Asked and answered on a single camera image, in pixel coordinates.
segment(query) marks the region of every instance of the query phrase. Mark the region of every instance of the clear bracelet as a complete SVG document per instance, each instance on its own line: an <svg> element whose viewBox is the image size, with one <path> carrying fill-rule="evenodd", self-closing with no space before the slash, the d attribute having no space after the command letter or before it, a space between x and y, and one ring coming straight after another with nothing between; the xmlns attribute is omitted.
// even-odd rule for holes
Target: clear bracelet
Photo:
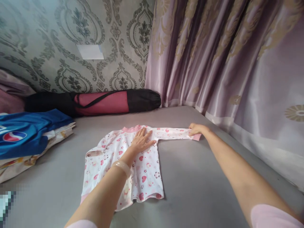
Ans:
<svg viewBox="0 0 304 228"><path fill-rule="evenodd" d="M119 168L121 168L126 173L127 179L131 176L131 169L123 161L116 161L113 163L112 166L118 166Z"/></svg>

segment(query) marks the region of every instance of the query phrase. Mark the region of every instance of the curtain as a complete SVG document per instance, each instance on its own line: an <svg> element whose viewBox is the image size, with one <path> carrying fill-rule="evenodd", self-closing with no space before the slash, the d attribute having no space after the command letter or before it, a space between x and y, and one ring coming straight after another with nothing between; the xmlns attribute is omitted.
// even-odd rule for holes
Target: curtain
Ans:
<svg viewBox="0 0 304 228"><path fill-rule="evenodd" d="M304 191L304 2L157 0L145 88L189 105Z"/></svg>

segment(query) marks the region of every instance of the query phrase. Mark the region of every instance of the damask wallpaper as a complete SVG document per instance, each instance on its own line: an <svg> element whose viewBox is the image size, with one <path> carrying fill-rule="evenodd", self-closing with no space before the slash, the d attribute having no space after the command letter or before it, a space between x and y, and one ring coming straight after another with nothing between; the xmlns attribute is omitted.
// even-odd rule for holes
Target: damask wallpaper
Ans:
<svg viewBox="0 0 304 228"><path fill-rule="evenodd" d="M0 0L0 67L36 91L144 88L155 0ZM83 60L76 44L100 44Z"/></svg>

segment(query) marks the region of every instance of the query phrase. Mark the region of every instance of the pepsi logo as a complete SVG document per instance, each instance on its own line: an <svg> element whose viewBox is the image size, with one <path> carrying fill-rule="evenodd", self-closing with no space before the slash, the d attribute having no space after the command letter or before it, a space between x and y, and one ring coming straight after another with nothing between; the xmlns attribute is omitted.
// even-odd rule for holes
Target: pepsi logo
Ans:
<svg viewBox="0 0 304 228"><path fill-rule="evenodd" d="M24 139L26 136L27 136L27 134L24 132L11 131L11 132L6 133L3 136L3 140L7 141L7 142L16 142L16 141Z"/></svg>

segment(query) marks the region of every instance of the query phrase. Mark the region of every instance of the gray bed sheet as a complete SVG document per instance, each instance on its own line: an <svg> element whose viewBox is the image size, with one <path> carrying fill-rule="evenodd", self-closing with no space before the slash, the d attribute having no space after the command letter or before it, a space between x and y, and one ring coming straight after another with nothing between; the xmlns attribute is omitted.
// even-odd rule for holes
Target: gray bed sheet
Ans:
<svg viewBox="0 0 304 228"><path fill-rule="evenodd" d="M304 218L300 191L194 108L183 106L76 119L73 135L1 186L2 191L18 191L5 227L63 227L80 203L85 154L110 131L137 124L187 128L191 122L213 129ZM158 151L165 199L134 203L115 213L111 227L248 227L204 137L199 142L161 140Z"/></svg>

